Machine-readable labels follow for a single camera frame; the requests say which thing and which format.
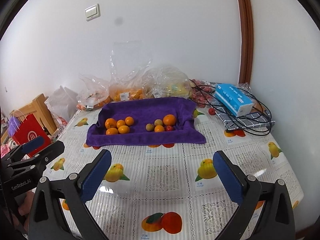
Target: white light switch panel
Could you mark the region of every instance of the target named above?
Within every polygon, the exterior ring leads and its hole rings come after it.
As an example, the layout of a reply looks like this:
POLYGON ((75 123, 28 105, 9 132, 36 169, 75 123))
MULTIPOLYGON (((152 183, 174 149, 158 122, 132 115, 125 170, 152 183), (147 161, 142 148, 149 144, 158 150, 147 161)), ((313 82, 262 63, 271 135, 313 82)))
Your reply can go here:
POLYGON ((90 6, 89 8, 85 9, 84 12, 85 12, 85 19, 87 20, 87 22, 100 17, 99 4, 97 3, 93 6, 90 6))

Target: coiled black wire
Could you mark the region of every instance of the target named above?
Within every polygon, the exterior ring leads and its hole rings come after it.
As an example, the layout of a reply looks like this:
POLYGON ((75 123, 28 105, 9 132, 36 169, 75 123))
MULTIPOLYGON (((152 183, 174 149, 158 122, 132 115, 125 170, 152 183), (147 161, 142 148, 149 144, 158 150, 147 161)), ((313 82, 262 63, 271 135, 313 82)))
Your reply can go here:
POLYGON ((240 129, 242 130, 245 130, 247 133, 249 134, 252 134, 252 135, 256 135, 256 136, 266 136, 268 135, 270 132, 271 132, 271 127, 272 127, 272 123, 271 123, 271 120, 272 120, 272 114, 271 114, 271 111, 269 110, 269 108, 264 104, 262 103, 261 101, 259 101, 252 93, 250 93, 249 91, 245 90, 245 89, 242 89, 242 88, 238 88, 240 90, 242 90, 247 96, 249 96, 250 98, 254 99, 255 101, 257 101, 257 103, 259 104, 260 108, 263 109, 262 106, 264 106, 265 109, 267 109, 270 113, 270 116, 265 114, 264 112, 261 112, 259 109, 253 107, 253 109, 255 109, 258 113, 259 113, 259 116, 257 117, 253 117, 253 118, 250 118, 250 117, 247 117, 247 116, 241 116, 241 117, 235 117, 235 115, 227 108, 224 106, 224 104, 222 103, 222 105, 214 105, 210 102, 209 99, 207 99, 204 95, 204 93, 210 95, 212 98, 215 98, 216 100, 218 100, 220 102, 219 99, 217 99, 212 93, 215 91, 215 87, 214 86, 210 86, 210 85, 197 85, 193 80, 190 79, 191 82, 194 83, 194 87, 192 87, 193 89, 196 89, 198 90, 199 92, 201 92, 202 96, 206 99, 207 101, 207 104, 204 104, 204 103, 200 103, 200 102, 197 102, 193 99, 191 99, 192 101, 194 101, 195 103, 199 104, 199 105, 204 105, 204 106, 211 106, 212 108, 215 109, 216 112, 220 112, 220 113, 223 113, 223 114, 226 114, 229 119, 231 120, 231 122, 233 122, 236 126, 238 126, 240 129), (213 89, 213 92, 209 93, 209 92, 206 92, 204 91, 201 87, 211 87, 213 89), (258 118, 260 117, 263 117, 265 118, 267 121, 266 122, 261 122, 261 121, 257 121, 258 118), (265 124, 268 124, 266 125, 266 130, 265 131, 258 131, 258 130, 255 130, 251 127, 246 127, 243 123, 239 122, 238 119, 242 119, 242 120, 254 120, 258 123, 265 123, 265 124))

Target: red paper bag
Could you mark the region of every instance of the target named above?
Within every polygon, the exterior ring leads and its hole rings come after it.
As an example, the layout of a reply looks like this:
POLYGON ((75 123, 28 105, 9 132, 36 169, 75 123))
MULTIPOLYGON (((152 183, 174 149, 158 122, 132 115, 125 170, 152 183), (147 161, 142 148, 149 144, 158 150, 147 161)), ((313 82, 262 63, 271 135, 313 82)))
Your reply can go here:
POLYGON ((37 152, 41 151, 47 147, 51 141, 50 138, 46 135, 41 125, 38 123, 37 119, 33 114, 28 114, 22 124, 19 126, 18 130, 12 136, 12 139, 19 145, 27 143, 28 141, 33 140, 37 136, 44 138, 44 144, 28 154, 29 157, 32 157, 37 152))

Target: tissue box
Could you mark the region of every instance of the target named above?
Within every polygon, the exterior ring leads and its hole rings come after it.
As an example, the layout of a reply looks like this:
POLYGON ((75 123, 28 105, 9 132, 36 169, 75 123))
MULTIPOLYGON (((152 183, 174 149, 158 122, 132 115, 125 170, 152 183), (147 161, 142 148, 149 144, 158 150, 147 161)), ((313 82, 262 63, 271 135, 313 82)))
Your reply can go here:
POLYGON ((215 97, 236 117, 249 114, 253 106, 251 99, 231 84, 217 85, 215 97))

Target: white plastic bag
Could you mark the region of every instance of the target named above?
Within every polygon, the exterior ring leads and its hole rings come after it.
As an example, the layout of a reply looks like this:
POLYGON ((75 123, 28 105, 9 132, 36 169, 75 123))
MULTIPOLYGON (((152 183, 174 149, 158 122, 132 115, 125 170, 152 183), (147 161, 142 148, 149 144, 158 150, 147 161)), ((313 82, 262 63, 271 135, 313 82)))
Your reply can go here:
POLYGON ((142 99, 142 75, 151 52, 142 41, 114 43, 111 52, 110 97, 114 101, 142 99))
POLYGON ((192 95, 189 78, 176 67, 151 68, 144 73, 142 80, 145 98, 189 98, 192 95))
POLYGON ((63 126, 65 126, 65 122, 70 121, 77 111, 75 95, 70 93, 67 88, 64 89, 62 86, 55 90, 55 92, 53 92, 53 94, 49 96, 44 103, 47 105, 47 108, 57 121, 63 126))
POLYGON ((79 78, 83 80, 86 88, 77 96, 78 109, 91 111, 110 102, 108 81, 92 75, 80 74, 79 78))

